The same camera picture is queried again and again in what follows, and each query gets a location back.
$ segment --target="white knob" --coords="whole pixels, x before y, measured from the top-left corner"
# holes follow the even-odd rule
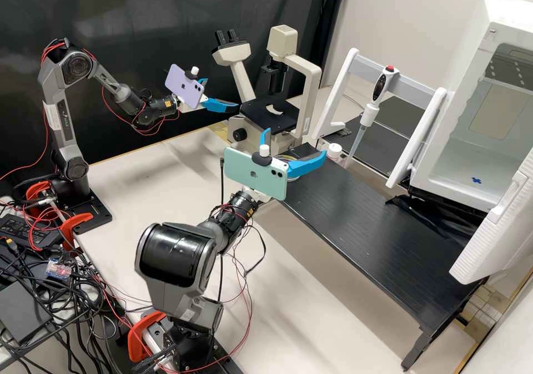
[[[266,144],[259,146],[259,155],[266,158],[267,156],[270,156],[270,147]]]
[[[328,147],[328,158],[330,159],[338,159],[339,156],[340,156],[340,153],[343,151],[343,147],[340,146],[339,144],[329,144],[329,147]]]

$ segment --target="white table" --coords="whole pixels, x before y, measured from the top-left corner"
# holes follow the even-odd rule
[[[106,282],[149,300],[145,282],[134,271],[139,237],[154,222],[195,225],[205,220],[211,208],[220,203],[219,157],[226,145],[209,129],[202,129],[91,166],[90,186],[113,214],[113,221],[77,236],[77,241]],[[225,179],[224,199],[239,188],[237,183]],[[248,278],[254,315],[248,340],[234,355],[241,370],[306,374],[401,372],[400,359],[266,231],[257,227],[267,253]],[[249,267],[261,254],[262,246],[252,231],[239,246],[238,258]],[[239,292],[229,258],[224,268],[223,300]],[[218,272],[216,264],[207,297],[216,296]],[[141,305],[127,301],[126,308]],[[133,322],[140,319],[140,313],[128,316]],[[225,305],[216,337],[227,351],[241,340],[246,323],[242,299]],[[153,340],[150,342],[147,335],[145,339],[153,347]]]

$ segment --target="label sticker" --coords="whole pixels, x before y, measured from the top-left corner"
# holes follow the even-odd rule
[[[180,317],[180,320],[189,321],[193,317],[194,317],[194,311],[191,309],[187,309],[185,310],[185,313],[182,314],[182,316]]]
[[[48,105],[43,101],[44,111],[46,112],[46,119],[48,125],[54,131],[61,130],[61,121],[59,120],[59,113],[55,105]]]

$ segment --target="black backdrop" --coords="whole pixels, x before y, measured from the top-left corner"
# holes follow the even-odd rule
[[[148,87],[155,96],[168,93],[165,70],[171,63],[196,65],[208,77],[206,94],[238,101],[229,68],[211,56],[214,31],[235,28],[252,46],[245,66],[261,92],[271,26],[298,30],[298,53],[323,66],[340,0],[0,0],[0,101],[2,158],[0,173],[32,162],[44,146],[42,92],[37,84],[39,57],[53,38],[68,37],[87,47],[121,82]],[[303,79],[288,77],[285,90],[301,92]],[[204,109],[163,124],[155,137],[142,137],[104,107],[96,81],[67,90],[78,144],[89,163],[172,137],[226,117]],[[51,172],[48,152],[34,168],[7,180],[11,185]],[[2,182],[6,191],[8,183]]]

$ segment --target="black table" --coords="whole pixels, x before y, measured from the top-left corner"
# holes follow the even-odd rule
[[[304,144],[291,152],[302,157],[315,151]],[[420,324],[422,334],[401,363],[408,370],[482,281],[457,282],[448,270],[463,246],[386,202],[327,159],[288,184],[283,204]]]

